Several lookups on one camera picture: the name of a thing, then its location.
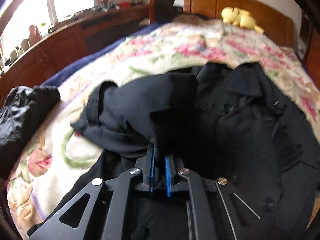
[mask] cabinet door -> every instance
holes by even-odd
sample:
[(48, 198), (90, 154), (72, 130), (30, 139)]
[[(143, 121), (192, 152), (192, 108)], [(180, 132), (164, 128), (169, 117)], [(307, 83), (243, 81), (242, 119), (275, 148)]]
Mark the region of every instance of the cabinet door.
[(41, 43), (41, 54), (51, 75), (62, 70), (72, 62), (88, 55), (79, 32), (54, 33)]
[(33, 87), (40, 85), (50, 77), (39, 49), (34, 47), (23, 54), (10, 69), (0, 78), (1, 106), (10, 90), (17, 86)]

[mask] black coat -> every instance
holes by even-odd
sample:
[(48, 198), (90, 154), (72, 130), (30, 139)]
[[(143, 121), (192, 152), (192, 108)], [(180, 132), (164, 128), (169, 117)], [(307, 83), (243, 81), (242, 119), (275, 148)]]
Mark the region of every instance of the black coat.
[[(247, 239), (297, 239), (307, 227), (320, 146), (303, 112), (258, 63), (233, 71), (208, 63), (120, 88), (104, 82), (72, 126), (106, 150), (54, 212), (93, 178), (111, 179), (133, 167), (151, 142), (163, 156), (182, 156), (202, 177), (225, 177), (237, 186), (261, 214), (262, 223), (248, 226)], [(141, 207), (137, 217), (150, 230), (147, 239), (188, 239), (179, 219), (183, 208), (168, 207), (168, 216), (163, 205)], [(162, 216), (148, 223), (155, 210)], [(168, 223), (176, 230), (159, 229)]]

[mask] wooden dresser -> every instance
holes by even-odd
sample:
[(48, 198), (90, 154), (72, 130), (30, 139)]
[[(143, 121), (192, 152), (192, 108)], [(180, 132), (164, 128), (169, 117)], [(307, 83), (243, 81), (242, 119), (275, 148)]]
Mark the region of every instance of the wooden dresser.
[(309, 53), (306, 56), (306, 66), (310, 77), (320, 89), (320, 35), (313, 30), (309, 44)]
[(148, 10), (148, 5), (136, 5), (98, 12), (51, 33), (28, 49), (0, 78), (0, 107), (12, 88), (40, 85), (72, 62), (138, 31)]

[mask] yellow stuffed toy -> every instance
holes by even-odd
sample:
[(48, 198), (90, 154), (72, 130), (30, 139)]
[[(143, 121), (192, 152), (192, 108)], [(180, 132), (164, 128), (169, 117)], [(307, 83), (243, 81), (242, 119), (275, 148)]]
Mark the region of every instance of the yellow stuffed toy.
[(255, 30), (258, 33), (264, 33), (264, 29), (257, 26), (256, 20), (251, 13), (239, 8), (226, 7), (221, 12), (221, 17), (224, 23), (237, 25), (250, 30)]

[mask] metal screw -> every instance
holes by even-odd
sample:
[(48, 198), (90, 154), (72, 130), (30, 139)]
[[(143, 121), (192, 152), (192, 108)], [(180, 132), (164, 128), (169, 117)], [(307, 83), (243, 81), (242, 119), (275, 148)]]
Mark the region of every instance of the metal screw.
[(130, 170), (130, 173), (133, 174), (133, 175), (137, 175), (137, 174), (140, 174), (141, 170), (139, 168), (132, 168)]
[(265, 202), (262, 203), (262, 209), (265, 212), (271, 212), (273, 210), (274, 206), (275, 206), (275, 203), (273, 201), (273, 198), (271, 198), (271, 197), (267, 197)]
[(180, 173), (181, 175), (188, 175), (189, 172), (190, 172), (190, 170), (187, 169), (187, 168), (183, 168), (183, 169), (180, 169), (180, 170), (179, 170), (179, 173)]
[(219, 178), (218, 183), (220, 185), (226, 185), (228, 183), (228, 180), (226, 178)]
[(95, 186), (101, 185), (102, 182), (103, 182), (103, 180), (100, 179), (100, 178), (95, 178), (95, 179), (92, 180), (92, 184), (95, 185)]

